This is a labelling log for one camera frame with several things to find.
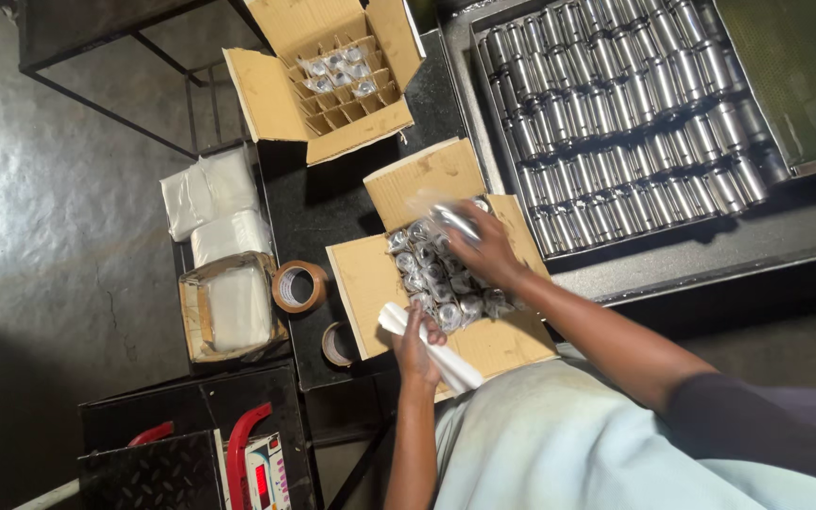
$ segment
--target small cardboard box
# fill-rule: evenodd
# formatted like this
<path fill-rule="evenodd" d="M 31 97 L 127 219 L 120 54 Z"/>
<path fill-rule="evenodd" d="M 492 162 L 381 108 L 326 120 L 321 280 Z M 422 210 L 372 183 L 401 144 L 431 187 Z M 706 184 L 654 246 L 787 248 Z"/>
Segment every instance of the small cardboard box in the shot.
<path fill-rule="evenodd" d="M 307 142 L 307 164 L 332 160 L 414 123 L 403 93 L 425 58 L 404 0 L 247 0 L 278 56 L 223 50 L 254 141 Z M 377 92 L 317 94 L 301 81 L 298 59 L 370 43 L 366 58 Z"/>
<path fill-rule="evenodd" d="M 417 215 L 405 207 L 405 200 L 419 190 L 434 189 L 456 200 L 486 192 L 470 141 L 457 138 L 378 170 L 364 183 L 388 232 L 417 220 Z M 549 279 L 516 197 L 486 197 L 505 226 L 515 256 Z M 391 335 L 377 324 L 380 308 L 389 301 L 408 306 L 408 292 L 386 253 L 387 247 L 385 234 L 326 247 L 361 359 L 391 349 Z M 477 320 L 467 329 L 451 333 L 448 343 L 485 378 L 556 355 L 550 334 L 532 310 L 518 310 L 502 319 Z M 441 384 L 437 400 L 449 396 L 448 388 Z"/>
<path fill-rule="evenodd" d="M 210 315 L 210 300 L 207 297 L 207 282 L 218 275 L 236 268 L 255 267 L 263 271 L 266 278 L 266 299 L 270 304 L 272 328 L 269 341 L 260 346 L 237 348 L 225 352 L 213 349 L 213 327 Z M 254 361 L 261 351 L 281 340 L 289 339 L 289 331 L 272 309 L 272 281 L 277 269 L 272 255 L 257 251 L 245 251 L 230 255 L 198 269 L 186 272 L 178 278 L 178 295 L 181 301 L 181 317 L 184 319 L 184 336 L 187 340 L 187 355 L 194 363 L 224 361 L 241 357 L 242 361 Z"/>

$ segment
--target concrete floor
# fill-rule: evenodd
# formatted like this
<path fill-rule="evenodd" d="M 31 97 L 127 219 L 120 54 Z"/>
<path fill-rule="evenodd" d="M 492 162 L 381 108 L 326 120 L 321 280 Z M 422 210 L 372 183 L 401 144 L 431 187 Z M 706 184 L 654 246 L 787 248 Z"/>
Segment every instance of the concrete floor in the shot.
<path fill-rule="evenodd" d="M 146 35 L 190 66 L 220 58 L 221 45 L 255 43 L 223 2 Z M 47 75 L 176 143 L 189 140 L 179 75 L 134 41 Z M 78 403 L 187 373 L 157 180 L 188 165 L 20 75 L 17 29 L 0 9 L 0 484 L 8 480 L 0 508 L 76 477 Z M 816 312 L 688 342 L 753 382 L 816 386 Z M 317 391 L 311 415 L 320 425 L 322 409 L 344 400 Z M 327 502 L 359 446 L 318 452 Z M 379 466 L 349 507 L 378 507 L 384 455 Z"/>

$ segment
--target person's right hand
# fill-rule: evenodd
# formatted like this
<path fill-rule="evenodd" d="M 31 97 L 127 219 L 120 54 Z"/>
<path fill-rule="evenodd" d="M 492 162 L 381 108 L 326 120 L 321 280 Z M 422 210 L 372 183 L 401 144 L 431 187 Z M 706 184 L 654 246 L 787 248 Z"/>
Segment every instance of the person's right hand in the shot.
<path fill-rule="evenodd" d="M 477 223 L 481 244 L 475 248 L 458 230 L 449 229 L 449 249 L 474 275 L 499 289 L 510 290 L 527 268 L 515 258 L 505 227 L 471 201 L 459 202 L 455 210 Z"/>

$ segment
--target packing tape roll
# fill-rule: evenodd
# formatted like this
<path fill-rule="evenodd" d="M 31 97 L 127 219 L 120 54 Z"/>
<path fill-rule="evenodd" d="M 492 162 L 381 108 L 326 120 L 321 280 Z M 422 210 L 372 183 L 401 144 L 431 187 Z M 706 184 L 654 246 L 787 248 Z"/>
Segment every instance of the packing tape roll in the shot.
<path fill-rule="evenodd" d="M 292 284 L 298 274 L 307 272 L 314 281 L 314 290 L 306 301 L 292 294 Z M 326 283 L 329 277 L 323 268 L 305 261 L 289 261 L 273 275 L 273 300 L 288 313 L 300 313 L 322 305 L 326 301 Z"/>

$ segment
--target black metal stand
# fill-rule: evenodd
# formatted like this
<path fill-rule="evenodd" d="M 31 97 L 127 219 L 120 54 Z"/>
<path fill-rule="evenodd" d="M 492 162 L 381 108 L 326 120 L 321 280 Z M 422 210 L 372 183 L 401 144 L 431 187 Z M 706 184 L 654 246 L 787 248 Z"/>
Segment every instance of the black metal stand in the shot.
<path fill-rule="evenodd" d="M 40 84 L 46 85 L 47 87 L 57 91 L 58 93 L 61 93 L 61 94 L 65 95 L 65 96 L 67 96 L 67 97 L 70 97 L 71 99 L 74 99 L 74 101 L 77 101 L 80 104 L 83 104 L 84 106 L 87 106 L 87 107 L 89 107 L 89 108 L 91 108 L 91 109 L 93 109 L 95 111 L 98 111 L 99 113 L 102 113 L 103 115 L 109 117 L 110 119 L 112 119 L 114 121 L 117 121 L 117 122 L 121 123 L 122 125 L 128 126 L 128 127 L 130 127 L 130 129 L 132 129 L 132 130 L 134 130 L 134 131 L 136 131 L 138 133 L 141 133 L 144 136 L 147 136 L 147 137 L 155 140 L 156 142 L 159 142 L 160 144 L 163 144 L 166 147 L 169 147 L 170 149 L 173 149 L 174 151 L 177 151 L 178 153 L 184 154 L 185 156 L 187 156 L 187 157 L 189 157 L 189 158 L 191 158 L 193 160 L 196 160 L 198 158 L 198 156 L 206 156 L 206 155 L 209 155 L 209 154 L 212 154 L 212 153 L 221 152 L 221 151 L 223 151 L 223 150 L 225 150 L 225 149 L 227 149 L 229 147 L 241 144 L 244 141 L 244 139 L 247 138 L 247 129 L 246 129 L 247 127 L 245 126 L 245 123 L 244 123 L 244 113 L 239 108 L 238 116 L 239 116 L 239 121 L 240 121 L 241 127 L 242 127 L 242 129 L 241 129 L 242 136 L 240 136 L 240 137 L 238 137 L 238 138 L 236 138 L 235 140 L 232 140 L 232 141 L 222 142 L 221 131 L 220 131 L 220 114 L 219 114 L 219 108 L 217 107 L 217 101 L 216 101 L 216 81 L 213 78 L 213 67 L 215 67 L 217 65 L 220 65 L 220 64 L 224 64 L 225 60 L 220 60 L 220 61 L 217 61 L 217 62 L 214 62 L 214 63 L 211 63 L 211 64 L 207 64 L 207 65 L 195 68 L 195 69 L 187 69 L 183 65 L 181 65 L 177 60 L 172 58 L 168 53 L 163 51 L 162 48 L 158 47 L 155 43 L 153 43 L 153 41 L 151 41 L 150 39 L 145 37 L 143 34 L 141 34 L 141 30 L 143 30 L 143 29 L 145 29 L 145 28 L 147 28 L 149 26 L 153 26 L 153 25 L 156 25 L 156 24 L 161 23 L 163 21 L 166 21 L 166 20 L 168 20 L 170 18 L 177 17 L 177 16 L 182 15 L 184 13 L 187 13 L 188 11 L 193 10 L 195 8 L 198 8 L 198 7 L 201 7 L 201 6 L 206 6 L 207 4 L 210 4 L 210 3 L 214 2 L 214 1 L 215 0 L 195 0 L 195 1 L 192 1 L 192 2 L 188 3 L 185 6 L 180 6 L 178 8 L 170 9 L 169 11 L 166 11 L 166 12 L 163 12 L 163 13 L 158 13 L 157 15 L 149 17 L 147 19 L 144 19 L 141 22 L 136 23 L 131 27 L 125 27 L 125 28 L 119 29 L 119 30 L 117 30 L 115 32 L 107 33 L 105 35 L 102 35 L 102 36 L 98 37 L 96 40 L 85 43 L 84 45 L 77 46 L 77 47 L 71 48 L 69 50 L 59 52 L 58 54 L 51 55 L 51 56 L 48 56 L 48 57 L 43 58 L 43 59 L 39 59 L 36 62 L 34 62 L 33 64 L 24 65 L 22 63 L 19 66 L 19 70 L 21 71 L 22 74 L 24 74 L 26 76 L 29 76 L 30 78 L 33 78 L 34 80 L 36 80 Z M 254 18 L 251 16 L 250 12 L 247 10 L 247 7 L 244 5 L 243 0 L 228 0 L 228 1 L 229 1 L 229 5 L 235 10 L 235 12 L 241 17 L 241 19 L 244 20 L 247 27 L 250 28 L 250 30 L 255 34 L 257 39 L 259 39 L 263 43 L 263 46 L 266 47 L 266 49 L 269 49 L 270 52 L 271 52 L 272 50 L 271 50 L 271 46 L 269 45 L 269 41 L 266 40 L 266 36 L 260 30 L 260 27 L 256 24 L 256 20 L 254 20 Z M 19 7 L 20 7 L 22 12 L 26 13 L 26 3 L 25 2 L 21 2 Z M 23 19 L 24 18 L 23 15 L 21 15 L 20 18 L 22 18 L 22 19 L 20 19 L 20 24 L 21 24 L 20 28 L 21 28 L 21 32 L 22 32 L 21 39 L 22 39 L 22 44 L 24 44 L 24 41 L 25 41 L 24 32 L 26 31 L 26 19 Z M 141 125 L 139 125 L 137 123 L 130 122 L 128 119 L 122 117 L 121 115 L 119 115 L 115 111 L 112 111 L 112 110 L 110 110 L 110 109 L 108 109 L 108 108 L 106 108 L 106 107 L 104 107 L 104 106 L 102 106 L 100 104 L 97 104 L 96 102 L 93 102 L 93 101 L 81 96 L 80 94 L 77 94 L 74 91 L 69 90 L 68 88 L 66 88 L 66 87 L 64 87 L 62 85 L 59 85 L 56 82 L 50 80 L 49 78 L 46 78 L 46 77 L 41 76 L 39 74 L 39 72 L 42 69 L 50 67 L 50 66 L 52 66 L 54 64 L 59 64 L 61 62 L 64 62 L 64 61 L 66 61 L 66 60 L 68 60 L 68 59 L 70 59 L 70 58 L 72 58 L 74 56 L 77 56 L 77 55 L 82 54 L 84 52 L 88 52 L 90 50 L 93 50 L 93 49 L 95 49 L 95 48 L 97 48 L 97 47 L 99 47 L 99 46 L 101 46 L 103 44 L 110 43 L 110 42 L 115 41 L 116 39 L 120 39 L 120 38 L 122 38 L 122 37 L 124 37 L 126 35 L 130 35 L 131 37 L 136 39 L 138 42 L 143 44 L 144 47 L 146 47 L 148 50 L 153 52 L 153 54 L 160 57 L 160 59 L 163 62 L 170 65 L 173 69 L 175 69 L 176 71 L 178 71 L 179 73 L 181 73 L 184 76 L 184 79 L 185 79 L 185 95 L 187 96 L 187 118 L 188 118 L 188 123 L 189 123 L 190 141 L 191 141 L 191 149 L 190 150 L 184 149 L 184 148 L 180 147 L 179 145 L 176 145 L 176 144 L 166 140 L 162 136 L 160 136 L 160 135 L 158 135 L 156 133 L 153 133 L 152 131 L 150 131 L 148 129 L 143 128 Z M 198 72 L 201 72 L 201 71 L 204 71 L 204 70 L 206 70 L 207 74 L 208 74 L 208 81 L 207 82 L 204 82 L 203 80 L 201 80 L 197 76 L 195 76 Z M 205 148 L 203 150 L 200 150 L 198 148 L 198 145 L 197 145 L 197 133 L 196 133 L 196 130 L 194 128 L 193 101 L 191 99 L 191 94 L 190 94 L 190 85 L 191 84 L 195 84 L 196 86 L 198 86 L 200 88 L 207 87 L 207 86 L 210 87 L 210 96 L 211 96 L 212 111 L 213 111 L 213 124 L 214 124 L 214 126 L 216 128 L 216 138 L 217 138 L 218 143 L 216 145 Z"/>

